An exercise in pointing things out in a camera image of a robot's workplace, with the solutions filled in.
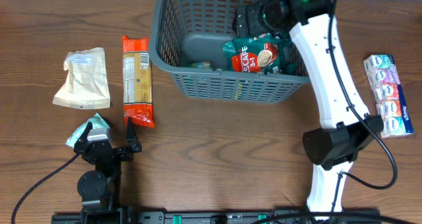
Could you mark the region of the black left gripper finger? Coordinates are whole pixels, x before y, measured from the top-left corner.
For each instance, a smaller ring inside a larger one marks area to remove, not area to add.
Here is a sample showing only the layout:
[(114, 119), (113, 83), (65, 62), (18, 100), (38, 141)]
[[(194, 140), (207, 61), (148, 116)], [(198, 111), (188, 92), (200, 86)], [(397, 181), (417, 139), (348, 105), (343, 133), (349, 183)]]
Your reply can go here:
[(127, 119), (126, 141), (130, 148), (138, 148), (138, 137), (133, 128), (133, 122), (130, 117)]
[(85, 144), (88, 141), (88, 133), (92, 130), (92, 123), (88, 122), (83, 130), (82, 134), (77, 140), (77, 144)]

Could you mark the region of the orange biscuit pack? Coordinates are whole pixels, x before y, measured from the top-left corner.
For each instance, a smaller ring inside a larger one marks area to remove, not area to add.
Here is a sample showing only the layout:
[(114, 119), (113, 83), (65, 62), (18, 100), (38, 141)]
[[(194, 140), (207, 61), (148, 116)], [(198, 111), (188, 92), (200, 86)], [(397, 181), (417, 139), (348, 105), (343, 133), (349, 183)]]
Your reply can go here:
[(148, 44), (149, 38), (122, 37), (123, 110), (126, 121), (153, 128), (152, 64)]

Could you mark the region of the Kleenex tissue multipack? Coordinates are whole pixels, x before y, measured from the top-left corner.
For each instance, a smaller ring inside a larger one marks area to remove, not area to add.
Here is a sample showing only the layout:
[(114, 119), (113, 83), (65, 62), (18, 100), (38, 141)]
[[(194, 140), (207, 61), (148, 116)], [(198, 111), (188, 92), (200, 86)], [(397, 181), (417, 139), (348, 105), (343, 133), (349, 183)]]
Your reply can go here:
[(393, 56), (371, 55), (363, 61), (363, 65), (374, 94), (377, 113), (384, 123), (381, 137), (413, 134), (413, 125)]

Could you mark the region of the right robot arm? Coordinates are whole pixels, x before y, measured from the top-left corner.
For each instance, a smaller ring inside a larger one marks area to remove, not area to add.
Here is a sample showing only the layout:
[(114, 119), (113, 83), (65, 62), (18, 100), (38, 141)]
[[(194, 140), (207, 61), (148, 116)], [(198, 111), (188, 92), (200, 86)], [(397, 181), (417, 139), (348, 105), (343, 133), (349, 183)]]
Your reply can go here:
[(258, 0), (235, 10), (238, 37), (289, 38), (298, 50), (313, 87), (320, 128), (305, 132), (303, 145), (313, 163), (307, 208), (323, 220), (341, 212), (346, 177), (361, 150), (379, 141), (380, 116), (370, 115), (346, 63), (338, 37), (336, 0)]

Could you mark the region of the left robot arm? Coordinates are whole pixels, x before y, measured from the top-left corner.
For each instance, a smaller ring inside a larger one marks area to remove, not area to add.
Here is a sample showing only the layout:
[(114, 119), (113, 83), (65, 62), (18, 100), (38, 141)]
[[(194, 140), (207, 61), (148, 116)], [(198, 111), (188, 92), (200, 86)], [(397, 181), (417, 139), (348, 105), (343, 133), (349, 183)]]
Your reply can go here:
[(133, 128), (132, 119), (127, 120), (127, 146), (114, 148), (108, 128), (94, 128), (88, 123), (74, 145), (74, 152), (95, 169), (79, 178), (77, 191), (82, 198), (82, 223), (136, 223), (131, 207), (121, 206), (121, 164), (132, 161), (133, 154), (141, 152), (142, 146)]

